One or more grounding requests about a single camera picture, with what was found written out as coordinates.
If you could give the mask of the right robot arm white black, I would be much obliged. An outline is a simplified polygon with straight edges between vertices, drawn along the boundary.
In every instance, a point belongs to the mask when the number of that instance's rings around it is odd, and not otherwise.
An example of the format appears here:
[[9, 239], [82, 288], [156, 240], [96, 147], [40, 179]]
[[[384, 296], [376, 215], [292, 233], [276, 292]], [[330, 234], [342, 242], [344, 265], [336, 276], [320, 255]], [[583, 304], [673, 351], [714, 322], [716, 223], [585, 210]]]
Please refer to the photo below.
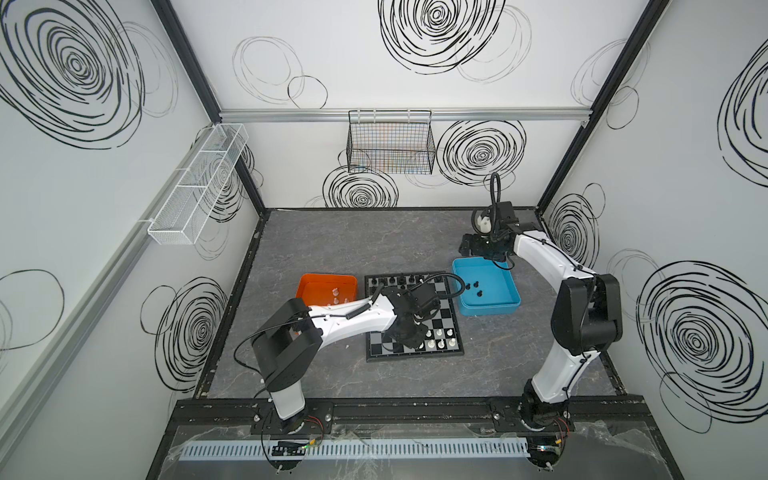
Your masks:
[[465, 234], [459, 253], [495, 260], [499, 253], [525, 260], [557, 293], [550, 326], [553, 344], [539, 371], [524, 387], [519, 411], [527, 428], [540, 431], [562, 417], [573, 387], [587, 367], [621, 339], [621, 292], [611, 274], [577, 263], [542, 231], [518, 228], [502, 241]]

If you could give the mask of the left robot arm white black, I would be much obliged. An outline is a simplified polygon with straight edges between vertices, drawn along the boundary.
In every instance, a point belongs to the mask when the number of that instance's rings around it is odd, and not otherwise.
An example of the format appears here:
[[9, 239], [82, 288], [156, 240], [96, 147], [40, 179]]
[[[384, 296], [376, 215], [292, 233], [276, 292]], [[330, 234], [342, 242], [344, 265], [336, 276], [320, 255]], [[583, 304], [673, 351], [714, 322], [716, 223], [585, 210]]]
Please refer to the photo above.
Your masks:
[[423, 322], [439, 307], [438, 300], [422, 303], [400, 290], [332, 306], [287, 301], [250, 341], [277, 417], [285, 422], [305, 412], [301, 381], [319, 350], [370, 332], [417, 348], [426, 340]]

